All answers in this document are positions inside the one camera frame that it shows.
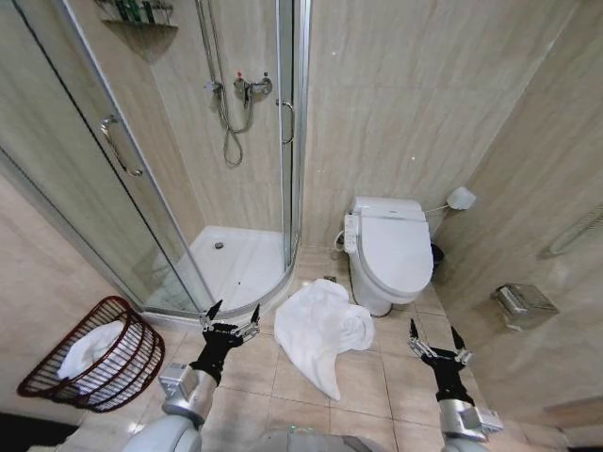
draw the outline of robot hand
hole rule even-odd
[[[444,350],[442,348],[431,348],[421,342],[418,338],[415,321],[411,319],[410,339],[408,341],[411,350],[421,359],[423,363],[433,369],[437,381],[438,393],[436,399],[458,399],[475,405],[473,398],[461,383],[459,373],[467,366],[472,353],[465,349],[464,340],[453,328],[452,338],[456,351]]]
[[[472,353],[464,347],[461,335],[454,328],[451,330],[456,351],[430,347],[421,342],[415,321],[411,320],[408,344],[421,361],[432,368],[437,381],[435,398],[440,405],[440,426],[446,443],[443,450],[486,451],[479,443],[486,442],[490,433],[500,431],[502,424],[496,412],[477,409],[463,386],[460,372]]]
[[[220,384],[224,360],[228,352],[232,348],[242,346],[260,332],[258,325],[260,320],[259,304],[253,311],[251,321],[242,327],[227,323],[212,323],[220,310],[221,304],[220,300],[211,307],[206,315],[201,317],[205,347],[199,358],[190,363],[190,367],[194,370],[203,370],[211,375],[217,384]]]

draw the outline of shower mixer valve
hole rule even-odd
[[[236,73],[235,92],[243,98],[243,104],[247,108],[252,96],[260,95],[266,97],[272,92],[272,81],[268,73],[264,73],[264,78],[259,82],[249,82],[245,80],[241,73]]]

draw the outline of beige tiled floor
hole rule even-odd
[[[291,292],[323,276],[335,276],[349,292],[345,254],[302,248]],[[431,370],[406,345],[410,319],[420,335],[437,347],[450,347],[448,320],[432,287],[407,306],[376,318],[376,338],[367,351],[340,355],[336,373],[341,400],[318,391],[289,361],[272,337],[274,312],[261,321],[262,332],[234,350],[225,365],[212,411],[203,428],[204,451],[244,451],[268,428],[289,425],[333,434],[355,434],[382,444],[391,452],[439,451],[435,381]],[[199,333],[161,329],[167,344],[166,363],[193,360],[203,347]],[[463,375],[470,394],[482,401],[467,369]],[[121,450],[128,438],[161,415],[163,395],[154,383],[129,405],[107,414],[89,414],[60,452]],[[562,450],[558,430],[506,423],[493,436],[494,452]]]

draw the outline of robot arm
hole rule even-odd
[[[172,363],[159,376],[166,394],[161,409],[167,415],[146,426],[126,445],[124,452],[200,452],[199,430],[211,410],[228,352],[259,333],[259,305],[250,323],[238,327],[212,323],[221,306],[201,317],[205,347],[190,364]]]
[[[418,338],[415,321],[411,320],[409,346],[423,363],[432,368],[437,381],[435,398],[440,405],[440,428],[445,447],[442,452],[487,452],[481,443],[488,435],[502,430],[496,412],[478,409],[461,382],[460,372],[472,353],[465,349],[464,340],[452,329],[456,351],[431,348]]]

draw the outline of toilet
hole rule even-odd
[[[356,197],[344,217],[344,250],[350,256],[356,302],[372,315],[410,303],[433,271],[429,226],[412,200]]]

